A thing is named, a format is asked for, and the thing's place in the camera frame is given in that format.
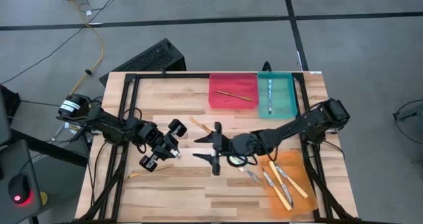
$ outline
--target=yellow cable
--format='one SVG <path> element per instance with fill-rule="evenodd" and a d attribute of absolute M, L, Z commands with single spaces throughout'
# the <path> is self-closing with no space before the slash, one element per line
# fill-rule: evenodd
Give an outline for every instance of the yellow cable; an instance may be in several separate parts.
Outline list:
<path fill-rule="evenodd" d="M 72 5 L 73 5 L 73 7 L 75 7 L 75 9 L 78 11 L 78 13 L 79 13 L 79 16 L 81 16 L 81 18 L 82 18 L 82 21 L 84 21 L 84 24 L 85 24 L 85 26 L 87 27 L 87 28 L 90 28 L 95 34 L 96 34 L 96 36 L 97 36 L 97 38 L 98 38 L 98 41 L 100 42 L 100 45 L 101 45 L 101 56 L 100 56 L 100 59 L 98 59 L 98 61 L 90 68 L 90 71 L 93 71 L 93 69 L 96 67 L 96 66 L 98 66 L 99 65 L 99 63 L 101 62 L 101 60 L 103 59 L 103 57 L 104 57 L 104 44 L 103 44 L 103 40 L 101 39 L 101 36 L 100 36 L 100 34 L 94 29 L 94 28 L 92 28 L 87 22 L 86 22 L 86 20 L 85 20 L 85 18 L 84 18 L 84 16 L 83 16 L 83 14 L 80 12 L 80 10 L 78 9 L 78 6 L 75 4 L 75 2 L 73 2 L 73 0 L 70 0 L 71 1 L 71 3 L 72 3 Z M 78 81 L 78 83 L 74 86 L 74 88 L 72 89 L 72 91 L 71 91 L 71 93 L 70 93 L 70 95 L 72 95 L 74 92 L 75 92 L 75 90 L 77 90 L 77 87 L 79 86 L 79 84 L 82 82 L 82 80 L 84 80 L 85 79 L 85 77 L 87 76 L 87 74 L 85 74 L 84 76 L 82 76 L 81 77 L 81 79 Z"/>

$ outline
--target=computer mouse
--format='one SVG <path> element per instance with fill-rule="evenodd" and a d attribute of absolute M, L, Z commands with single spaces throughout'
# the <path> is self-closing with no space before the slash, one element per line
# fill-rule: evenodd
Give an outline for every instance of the computer mouse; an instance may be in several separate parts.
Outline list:
<path fill-rule="evenodd" d="M 29 183 L 26 175 L 18 174 L 9 181 L 9 195 L 16 204 L 22 204 L 29 198 Z"/>

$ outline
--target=silver tool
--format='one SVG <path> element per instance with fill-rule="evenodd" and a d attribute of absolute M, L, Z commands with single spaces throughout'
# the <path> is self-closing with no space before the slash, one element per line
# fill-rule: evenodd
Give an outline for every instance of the silver tool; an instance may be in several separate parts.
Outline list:
<path fill-rule="evenodd" d="M 283 177 L 285 177 L 285 178 L 287 178 L 288 177 L 288 175 L 278 166 L 278 165 L 275 165 L 275 167 L 276 167 L 276 170 L 278 170 L 279 171 L 279 173 L 283 176 Z M 286 185 L 284 184 L 284 183 L 282 183 L 282 189 L 284 190 L 284 192 L 285 192 L 285 195 L 286 195 L 286 197 L 288 198 L 288 201 L 291 203 L 291 207 L 293 207 L 293 201 L 292 201 L 292 197 L 291 197 L 291 194 L 289 194 L 289 191 L 288 191 L 288 188 L 286 187 Z"/>
<path fill-rule="evenodd" d="M 269 107 L 268 107 L 268 111 L 269 114 L 272 113 L 273 111 L 273 104 L 272 104 L 272 79 L 269 79 Z"/>
<path fill-rule="evenodd" d="M 262 183 L 260 182 L 260 180 L 258 179 L 258 177 L 257 177 L 257 175 L 255 174 L 255 173 L 253 173 L 253 172 L 251 172 L 251 171 L 249 171 L 249 170 L 247 170 L 247 169 L 245 169 L 245 171 L 247 172 L 247 174 L 249 174 L 249 176 L 254 180 L 254 181 L 256 181 L 256 183 L 258 184 L 258 185 L 260 185 L 262 188 L 263 188 L 263 185 L 262 185 Z"/>
<path fill-rule="evenodd" d="M 241 164 L 242 162 L 238 159 L 238 158 L 236 158 L 236 157 L 229 157 L 230 159 L 231 159 L 231 162 L 232 163 L 234 163 L 234 164 L 237 164 L 237 165 L 239 165 L 239 164 Z M 251 172 L 251 171 L 249 171 L 246 167 L 240 167 L 240 168 L 238 168 L 239 169 L 239 171 L 241 171 L 241 172 L 246 172 L 254 181 L 256 181 L 256 183 L 258 184 L 258 185 L 260 185 L 260 187 L 262 187 L 262 188 L 264 188 L 263 187 L 263 185 L 262 185 L 262 183 L 260 182 L 260 179 L 257 177 L 257 175 L 255 174 L 255 173 L 253 173 L 253 172 Z"/>
<path fill-rule="evenodd" d="M 269 177 L 269 174 L 266 173 L 266 171 L 263 170 L 264 177 L 267 179 L 267 182 L 271 187 L 275 187 L 275 184 L 273 183 L 272 179 Z"/>

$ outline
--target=wooden stick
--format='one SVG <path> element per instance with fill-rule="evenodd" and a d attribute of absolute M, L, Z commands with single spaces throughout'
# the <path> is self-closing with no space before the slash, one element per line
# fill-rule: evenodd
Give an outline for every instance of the wooden stick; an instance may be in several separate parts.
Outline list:
<path fill-rule="evenodd" d="M 282 179 L 280 178 L 279 172 L 276 170 L 275 164 L 273 163 L 273 161 L 269 161 L 269 165 L 270 168 L 272 169 L 273 173 L 275 174 L 276 178 L 278 179 L 280 185 L 284 185 L 284 183 L 282 182 Z"/>
<path fill-rule="evenodd" d="M 204 124 L 201 124 L 199 122 L 197 122 L 195 119 L 193 119 L 192 117 L 190 117 L 190 121 L 193 124 L 196 124 L 197 126 L 199 126 L 201 129 L 203 129 L 205 132 L 207 132 L 208 134 L 210 134 L 212 131 Z"/>
<path fill-rule="evenodd" d="M 217 91 L 217 90 L 214 90 L 214 91 L 217 92 L 217 93 L 221 93 L 221 94 L 228 95 L 228 96 L 234 96 L 235 98 L 240 98 L 240 99 L 252 102 L 252 99 L 249 98 L 249 97 L 246 97 L 246 96 L 238 96 L 238 95 L 235 95 L 235 94 L 231 94 L 231 93 L 227 93 L 227 92 L 223 92 L 223 91 Z"/>
<path fill-rule="evenodd" d="M 285 199 L 285 197 L 282 196 L 282 194 L 280 193 L 280 191 L 278 190 L 278 188 L 276 186 L 273 186 L 273 189 L 275 190 L 276 194 L 278 195 L 280 201 L 285 206 L 285 208 L 288 211 L 291 210 L 292 209 L 291 205 L 288 203 L 288 201 Z"/>
<path fill-rule="evenodd" d="M 292 184 L 292 186 L 304 197 L 307 198 L 309 195 L 302 189 L 291 177 L 286 177 Z"/>

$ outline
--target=black box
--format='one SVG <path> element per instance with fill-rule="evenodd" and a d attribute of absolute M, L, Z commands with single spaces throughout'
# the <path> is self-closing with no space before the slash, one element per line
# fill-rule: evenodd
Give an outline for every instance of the black box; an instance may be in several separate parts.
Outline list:
<path fill-rule="evenodd" d="M 185 58 L 167 38 L 113 69 L 115 71 L 186 71 Z M 99 80 L 106 86 L 108 73 Z"/>

